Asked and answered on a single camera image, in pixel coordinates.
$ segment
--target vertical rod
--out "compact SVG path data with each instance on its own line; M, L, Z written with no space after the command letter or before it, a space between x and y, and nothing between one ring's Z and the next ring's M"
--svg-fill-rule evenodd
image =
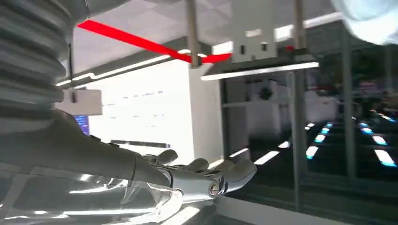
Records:
M303 25L303 0L294 1L294 48L306 48L306 35ZM293 166L294 166L294 195L296 211L301 212L303 207L303 195L301 192L301 177L305 166L306 135L304 126L305 113L305 71L289 72L291 78L291 125L293 138Z
M304 71L289 72L291 79L291 126L293 139L293 166L294 166L294 194L296 211L302 209L301 177L305 167L306 134L304 131L305 122L305 101L304 101Z
M304 29L303 0L294 0L294 47L296 49L306 48L306 30Z
M345 152L347 157L347 175L352 184L356 176L355 136L352 100L352 74L351 74L351 35L344 28L342 32L342 64L343 64L343 97L344 97L344 127L345 127Z
M384 62L385 62L385 73L386 73L386 87L388 93L393 93L392 87L392 46L387 45L384 47Z
M198 40L198 25L196 22L195 0L185 0L188 21L188 47L191 51L191 67L197 68L201 65Z
M76 91L75 91L75 87L74 87L74 82L73 82L73 78L75 76L75 68L74 68L74 51L73 51L73 35L72 35L72 39L69 43L69 79L70 79L70 85L72 85L72 92L71 92L71 101L72 103L76 103L77 102L77 95L76 95Z

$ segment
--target white mounting bracket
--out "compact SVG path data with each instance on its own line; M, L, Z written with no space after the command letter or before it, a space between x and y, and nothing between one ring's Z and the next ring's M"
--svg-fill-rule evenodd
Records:
M64 101L55 103L55 108L74 116L102 115L102 98L100 90L63 90Z
M233 62L277 56L273 0L232 0Z

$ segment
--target blue screen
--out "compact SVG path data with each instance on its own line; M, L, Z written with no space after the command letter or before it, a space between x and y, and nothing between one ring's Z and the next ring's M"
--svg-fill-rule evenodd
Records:
M80 129L86 135L90 135L90 128L88 126L88 116L75 116L77 123L79 124Z

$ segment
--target white cloth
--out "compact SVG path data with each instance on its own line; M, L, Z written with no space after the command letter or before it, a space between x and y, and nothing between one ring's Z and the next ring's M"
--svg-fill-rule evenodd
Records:
M350 32L376 45L398 44L398 0L332 0Z

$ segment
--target red laser line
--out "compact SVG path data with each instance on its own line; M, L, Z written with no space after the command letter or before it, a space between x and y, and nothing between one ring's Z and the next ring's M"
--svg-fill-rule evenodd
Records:
M87 20L78 25L79 28L88 30L108 38L119 40L130 45L135 45L152 52L156 52L162 55L169 55L171 58L191 62L189 55L180 54L176 50L168 48L164 45L146 40L142 37L127 33L123 30L119 30L93 20ZM209 55L202 59L203 63L216 63L219 61L227 60L231 57L231 54L221 54L221 55Z

